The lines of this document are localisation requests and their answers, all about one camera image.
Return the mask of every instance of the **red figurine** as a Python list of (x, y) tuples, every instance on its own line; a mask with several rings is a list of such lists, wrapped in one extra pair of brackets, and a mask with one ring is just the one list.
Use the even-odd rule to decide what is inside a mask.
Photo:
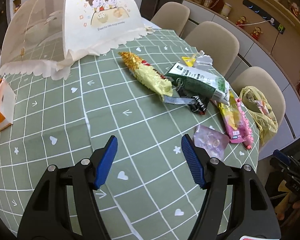
[(237, 23), (235, 25), (239, 25), (240, 28), (243, 29), (243, 25), (247, 22), (246, 18), (244, 16), (241, 16), (239, 20), (237, 20)]
[(254, 31), (252, 33), (250, 33), (250, 35), (255, 39), (255, 40), (258, 40), (259, 38), (259, 35), (263, 33), (261, 31), (261, 28), (260, 27), (255, 27)]

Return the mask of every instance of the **gold foil wrapper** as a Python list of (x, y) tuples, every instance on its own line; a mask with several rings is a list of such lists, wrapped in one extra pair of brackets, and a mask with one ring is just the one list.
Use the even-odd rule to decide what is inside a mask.
[(171, 81), (162, 76), (146, 61), (131, 52), (119, 52), (118, 54), (141, 84), (160, 95), (162, 100), (164, 95), (172, 96)]
[(126, 64), (128, 69), (133, 73), (135, 69), (138, 68), (138, 64), (143, 60), (142, 58), (131, 52), (119, 52), (118, 54), (122, 57), (122, 60)]

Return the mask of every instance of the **cabinet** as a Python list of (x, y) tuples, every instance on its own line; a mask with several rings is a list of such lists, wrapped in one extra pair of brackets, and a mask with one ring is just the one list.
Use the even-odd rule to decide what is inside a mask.
[(290, 84), (279, 67), (256, 43), (252, 45), (244, 58), (251, 66), (263, 68), (266, 72), (268, 72), (280, 87), (281, 91)]
[(241, 58), (239, 56), (235, 57), (234, 62), (232, 63), (232, 65), (230, 66), (228, 72), (225, 74), (225, 79), (228, 80), (229, 76), (231, 76), (231, 74), (234, 72), (234, 70), (237, 68), (237, 66), (240, 64), (241, 62)]
[(197, 25), (195, 23), (193, 23), (192, 21), (187, 20), (187, 23), (185, 25), (185, 28), (183, 29), (183, 33), (181, 35), (181, 38), (185, 39), (186, 36), (188, 36), (188, 34), (193, 31), (193, 29), (197, 27)]
[(233, 71), (233, 73), (229, 76), (229, 78), (227, 79), (228, 82), (231, 83), (233, 81), (235, 81), (235, 79), (246, 69), (248, 69), (249, 66), (243, 61), (241, 60), (241, 62), (239, 63), (239, 65), (236, 67), (236, 69)]
[(285, 114), (292, 126), (295, 137), (300, 136), (300, 101), (291, 85), (283, 90), (285, 99)]
[(193, 3), (190, 3), (186, 0), (183, 0), (182, 4), (190, 9), (189, 19), (194, 20), (195, 22), (197, 22), (199, 24), (202, 22), (205, 22), (205, 21), (211, 22), (213, 17), (215, 16), (214, 13), (212, 13), (200, 6), (197, 6)]
[(240, 43), (240, 49), (239, 54), (244, 57), (248, 50), (253, 45), (253, 41), (241, 30), (239, 30), (237, 27), (233, 26), (231, 23), (227, 22), (226, 20), (222, 19), (220, 16), (215, 15), (215, 17), (212, 20), (213, 22), (221, 25), (222, 27), (226, 28), (229, 32), (231, 32), (239, 41)]

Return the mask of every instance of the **yellow tag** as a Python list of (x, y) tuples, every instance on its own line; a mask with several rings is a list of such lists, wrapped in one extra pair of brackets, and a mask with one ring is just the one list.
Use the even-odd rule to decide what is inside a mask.
[(191, 57), (181, 57), (181, 59), (183, 59), (188, 67), (192, 67), (193, 63), (195, 62), (195, 59)]

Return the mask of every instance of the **figurine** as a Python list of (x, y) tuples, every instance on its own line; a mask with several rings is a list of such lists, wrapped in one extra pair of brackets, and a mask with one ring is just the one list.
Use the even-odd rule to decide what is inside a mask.
[(250, 33), (250, 35), (255, 39), (255, 40), (258, 40), (259, 39), (259, 35), (263, 33), (261, 31), (261, 28), (260, 27), (255, 27), (254, 28), (254, 31), (252, 33)]
[(290, 4), (290, 11), (293, 13), (295, 17), (298, 17), (300, 15), (300, 9), (295, 2)]
[(243, 29), (243, 25), (247, 22), (246, 18), (244, 16), (241, 16), (239, 20), (237, 20), (235, 25), (238, 25), (240, 28)]

